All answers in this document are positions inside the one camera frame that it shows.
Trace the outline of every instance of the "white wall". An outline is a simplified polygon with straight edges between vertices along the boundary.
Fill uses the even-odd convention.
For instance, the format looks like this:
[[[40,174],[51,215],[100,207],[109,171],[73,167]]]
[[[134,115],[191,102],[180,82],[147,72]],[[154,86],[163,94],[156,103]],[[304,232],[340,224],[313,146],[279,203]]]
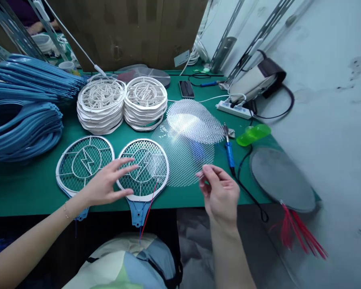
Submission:
[[[289,9],[286,11],[284,16],[280,19],[275,29],[262,43],[261,49],[263,49],[273,39],[274,35],[284,25],[285,21],[294,14],[298,7],[308,0],[294,0]],[[280,0],[245,0],[241,10],[239,11],[235,22],[228,34],[228,36],[237,37],[233,50],[228,56],[226,62],[222,66],[222,72],[228,75],[230,71],[237,64],[243,53],[246,51],[249,44],[252,42],[254,37],[258,34],[260,28],[266,22],[270,14],[273,12],[276,5]],[[213,0],[211,11],[209,12],[207,19],[207,26],[203,36],[201,38],[206,51],[211,59],[214,55],[216,48],[221,40],[222,34],[226,29],[227,24],[233,14],[235,7],[237,6],[237,0]],[[248,13],[251,12],[245,26],[241,30],[241,24]]]
[[[286,118],[270,122],[272,134],[323,199],[305,221],[330,257],[283,249],[276,233],[273,243],[300,288],[361,288],[361,0],[315,0],[268,56],[296,97]],[[288,104],[280,92],[260,114]]]

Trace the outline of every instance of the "electric fly swatter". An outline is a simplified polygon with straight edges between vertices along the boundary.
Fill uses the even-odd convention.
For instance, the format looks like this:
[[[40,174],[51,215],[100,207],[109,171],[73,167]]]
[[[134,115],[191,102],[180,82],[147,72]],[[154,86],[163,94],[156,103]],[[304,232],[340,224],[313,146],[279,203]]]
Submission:
[[[114,159],[114,149],[107,139],[102,136],[85,136],[71,144],[61,155],[56,166],[56,182],[71,198]],[[83,220],[87,213],[88,208],[77,219]]]
[[[146,219],[150,202],[166,187],[169,165],[162,147],[148,138],[139,138],[128,143],[118,158],[133,157],[134,162],[122,165],[139,167],[116,181],[118,187],[131,188],[133,195],[127,196],[131,209],[132,224],[139,228]]]

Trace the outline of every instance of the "green workbench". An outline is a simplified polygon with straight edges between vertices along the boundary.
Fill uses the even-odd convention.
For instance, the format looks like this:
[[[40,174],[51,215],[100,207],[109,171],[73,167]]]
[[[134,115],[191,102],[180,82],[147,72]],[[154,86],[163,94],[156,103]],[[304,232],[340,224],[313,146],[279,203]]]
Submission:
[[[187,68],[187,74],[191,74],[191,68]],[[179,74],[179,72],[169,71],[169,74]],[[171,84],[167,89],[168,99],[180,100],[179,80],[187,80],[187,76],[171,76]],[[194,83],[211,82],[214,80],[224,80],[223,77],[213,76],[211,79],[193,79]],[[194,87],[195,100],[201,101],[214,96],[225,94],[218,86]],[[215,105],[221,99],[213,99],[203,102],[203,105],[221,122],[225,122],[229,128],[235,130],[236,136],[241,135],[248,126],[249,121],[237,116],[219,111]],[[0,216],[20,216],[50,214],[59,208],[66,200],[67,196],[58,188],[55,178],[57,162],[64,150],[78,138],[89,133],[82,128],[76,115],[76,103],[72,103],[62,110],[63,116],[63,136],[58,145],[51,151],[30,160],[27,163],[0,163]],[[118,156],[123,147],[136,138],[150,138],[152,132],[134,131],[125,122],[113,133],[105,137],[111,142]],[[243,156],[248,152],[248,148],[239,146],[235,140],[233,144],[233,154],[238,164]],[[215,145],[215,165],[229,171],[224,142]],[[265,137],[254,143],[254,148],[261,146],[281,149],[272,136]],[[244,162],[241,171],[241,181],[260,203],[271,203],[261,189],[252,179],[248,159]],[[239,204],[251,204],[251,199],[246,193],[241,192]],[[204,206],[202,193],[199,191],[198,183],[188,187],[166,187],[164,191],[155,199],[152,208],[182,208],[182,207],[202,207]],[[91,212],[120,211],[129,210],[125,199],[113,204],[91,207]]]

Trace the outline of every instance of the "white cup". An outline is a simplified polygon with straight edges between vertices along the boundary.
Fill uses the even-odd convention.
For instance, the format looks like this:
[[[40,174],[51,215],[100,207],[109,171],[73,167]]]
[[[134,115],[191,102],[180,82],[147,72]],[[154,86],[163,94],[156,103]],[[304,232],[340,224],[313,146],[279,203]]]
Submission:
[[[60,63],[59,68],[70,74],[76,74],[76,75],[79,74],[79,72],[75,67],[75,64],[72,61],[64,61]]]

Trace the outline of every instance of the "wrist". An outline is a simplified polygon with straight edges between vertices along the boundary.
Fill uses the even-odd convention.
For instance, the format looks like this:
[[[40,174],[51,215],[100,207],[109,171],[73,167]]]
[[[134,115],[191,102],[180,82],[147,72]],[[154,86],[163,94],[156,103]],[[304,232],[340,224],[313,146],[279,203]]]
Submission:
[[[87,207],[89,207],[89,205],[86,198],[80,194],[76,194],[76,196],[69,199],[66,204],[67,215],[75,219]]]
[[[210,229],[211,232],[215,232],[220,236],[228,238],[239,237],[238,227],[236,221],[221,221],[215,218],[210,218]]]

